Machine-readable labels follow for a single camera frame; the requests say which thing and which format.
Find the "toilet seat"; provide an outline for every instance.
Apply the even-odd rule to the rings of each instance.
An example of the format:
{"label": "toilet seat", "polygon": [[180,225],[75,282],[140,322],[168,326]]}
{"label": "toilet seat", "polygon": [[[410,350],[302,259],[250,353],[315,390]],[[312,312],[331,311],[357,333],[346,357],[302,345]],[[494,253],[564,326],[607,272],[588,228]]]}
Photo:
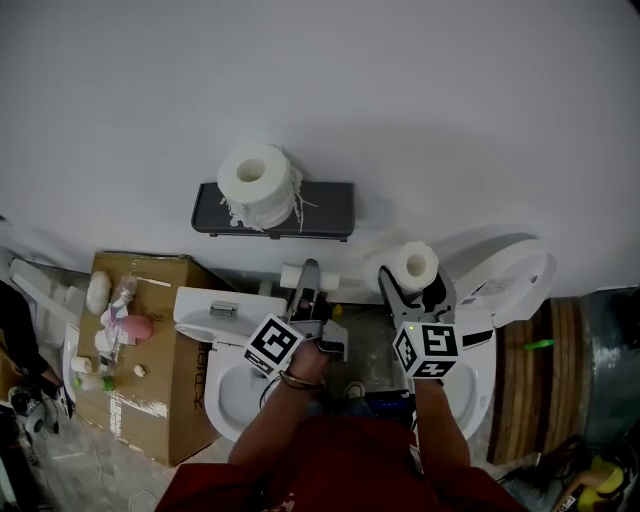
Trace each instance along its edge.
{"label": "toilet seat", "polygon": [[277,297],[178,288],[175,328],[194,340],[211,343],[205,411],[213,427],[232,441],[260,411],[260,396],[269,382],[244,358],[244,346],[267,315],[283,316],[286,309],[287,301]]}
{"label": "toilet seat", "polygon": [[207,364],[205,410],[215,429],[231,441],[260,412],[260,396],[269,383],[243,354],[243,346],[218,341]]}
{"label": "toilet seat", "polygon": [[465,439],[478,429],[487,414],[496,378],[496,332],[491,313],[460,305],[456,325],[463,336],[487,333],[476,344],[464,347],[460,360],[442,379],[451,412]]}

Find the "white wall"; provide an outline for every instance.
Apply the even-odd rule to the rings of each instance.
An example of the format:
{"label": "white wall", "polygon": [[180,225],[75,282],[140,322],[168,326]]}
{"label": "white wall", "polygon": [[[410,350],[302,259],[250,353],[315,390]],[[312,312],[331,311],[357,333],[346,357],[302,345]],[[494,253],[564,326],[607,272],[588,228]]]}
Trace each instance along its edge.
{"label": "white wall", "polygon": [[[265,272],[314,256],[357,277],[389,241],[486,229],[548,240],[556,295],[640,279],[626,0],[0,6],[0,214],[67,266],[110,248]],[[193,231],[198,184],[247,141],[355,182],[351,241]]]}

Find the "toilet bowl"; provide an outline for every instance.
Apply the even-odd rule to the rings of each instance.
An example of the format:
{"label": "toilet bowl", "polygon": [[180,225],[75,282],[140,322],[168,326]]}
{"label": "toilet bowl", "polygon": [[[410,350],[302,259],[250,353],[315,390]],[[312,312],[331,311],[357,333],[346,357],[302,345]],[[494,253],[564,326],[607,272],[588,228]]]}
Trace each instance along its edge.
{"label": "toilet bowl", "polygon": [[211,344],[205,411],[213,427],[231,441],[240,437],[260,411],[260,397],[269,383],[244,358],[244,346],[267,315],[283,316],[286,307],[284,299],[275,297],[188,287],[178,289],[173,310],[175,328],[196,341]]}
{"label": "toilet bowl", "polygon": [[244,347],[219,340],[209,353],[204,404],[209,421],[237,441],[260,411],[269,380],[243,357]]}

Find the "cardboard box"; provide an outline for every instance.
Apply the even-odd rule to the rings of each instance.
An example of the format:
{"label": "cardboard box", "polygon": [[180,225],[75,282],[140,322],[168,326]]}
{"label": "cardboard box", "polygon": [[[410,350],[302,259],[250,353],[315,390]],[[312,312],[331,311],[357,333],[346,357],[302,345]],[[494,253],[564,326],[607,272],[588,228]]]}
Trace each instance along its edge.
{"label": "cardboard box", "polygon": [[[204,409],[204,389],[210,345],[176,332],[173,307],[180,286],[228,290],[229,287],[188,256],[147,256],[99,253],[92,273],[105,271],[113,289],[131,273],[171,286],[138,281],[130,314],[153,320],[153,335],[136,346],[121,345],[113,373],[114,391],[76,390],[76,413],[109,430],[131,448],[174,466],[211,444],[218,434]],[[80,324],[78,355],[89,357],[97,370],[94,337],[100,319],[86,308]],[[144,377],[133,369],[142,365]]]}

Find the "toilet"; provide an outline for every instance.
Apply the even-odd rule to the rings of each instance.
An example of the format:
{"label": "toilet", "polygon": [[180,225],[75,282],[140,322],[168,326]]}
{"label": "toilet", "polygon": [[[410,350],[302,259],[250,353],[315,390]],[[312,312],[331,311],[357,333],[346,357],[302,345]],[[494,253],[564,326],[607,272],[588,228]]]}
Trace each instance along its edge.
{"label": "toilet", "polygon": [[284,316],[286,308],[286,301],[275,297],[178,288],[175,328],[196,341],[211,344],[205,411],[214,428],[231,441],[237,441],[258,414],[260,397],[269,384],[244,358],[244,346],[268,314]]}
{"label": "toilet", "polygon": [[[442,383],[465,439],[480,426],[493,396],[495,329],[531,318],[549,296],[555,275],[556,259],[546,244],[528,239],[475,262],[455,280],[455,323],[463,336],[463,351]],[[404,384],[415,392],[412,381]]]}

